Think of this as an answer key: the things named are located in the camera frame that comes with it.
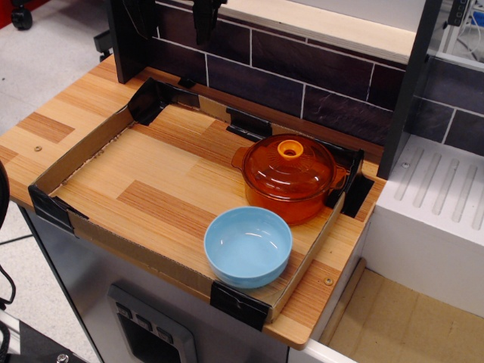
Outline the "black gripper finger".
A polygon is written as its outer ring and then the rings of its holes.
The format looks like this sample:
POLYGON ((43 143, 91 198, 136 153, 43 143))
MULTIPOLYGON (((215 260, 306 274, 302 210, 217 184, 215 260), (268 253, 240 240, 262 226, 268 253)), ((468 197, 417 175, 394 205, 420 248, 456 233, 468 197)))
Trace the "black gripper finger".
POLYGON ((206 44, 213 29, 216 27, 218 12, 226 0, 195 0, 192 7, 194 27, 196 30, 196 43, 206 44))

